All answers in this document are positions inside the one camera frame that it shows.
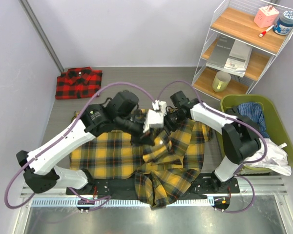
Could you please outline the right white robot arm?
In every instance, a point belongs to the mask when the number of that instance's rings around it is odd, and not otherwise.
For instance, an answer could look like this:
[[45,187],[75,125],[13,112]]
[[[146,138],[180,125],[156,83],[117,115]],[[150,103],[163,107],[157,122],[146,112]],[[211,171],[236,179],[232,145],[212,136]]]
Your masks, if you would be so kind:
[[223,192],[245,159],[253,156],[260,148],[260,134],[248,117],[237,117],[210,108],[198,99],[190,100],[182,91],[170,96],[176,110],[164,117],[164,129],[170,133],[177,130],[181,122],[191,119],[214,129],[222,135],[225,156],[211,173],[211,188]]

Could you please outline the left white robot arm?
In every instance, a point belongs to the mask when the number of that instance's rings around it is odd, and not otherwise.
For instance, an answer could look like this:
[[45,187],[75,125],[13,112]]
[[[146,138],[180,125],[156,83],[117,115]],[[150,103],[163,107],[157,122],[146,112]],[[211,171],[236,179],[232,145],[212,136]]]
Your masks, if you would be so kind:
[[24,167],[26,184],[36,194],[62,187],[72,188],[80,195],[90,194],[95,181],[87,169],[71,170],[57,163],[83,144],[113,130],[122,130],[134,140],[152,145],[147,136],[148,126],[129,117],[138,106],[139,99],[134,93],[120,91],[104,103],[88,105],[66,129],[43,146],[18,152],[17,160]]

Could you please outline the yellow plaid long sleeve shirt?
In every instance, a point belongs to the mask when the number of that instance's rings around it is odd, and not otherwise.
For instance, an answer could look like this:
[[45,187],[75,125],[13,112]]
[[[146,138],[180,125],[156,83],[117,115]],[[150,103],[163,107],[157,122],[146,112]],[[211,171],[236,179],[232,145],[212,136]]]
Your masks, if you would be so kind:
[[104,133],[70,154],[70,169],[87,169],[94,179],[134,177],[138,199],[152,207],[178,200],[199,176],[211,128],[186,119],[168,134],[155,129],[155,144],[133,145],[120,130]]

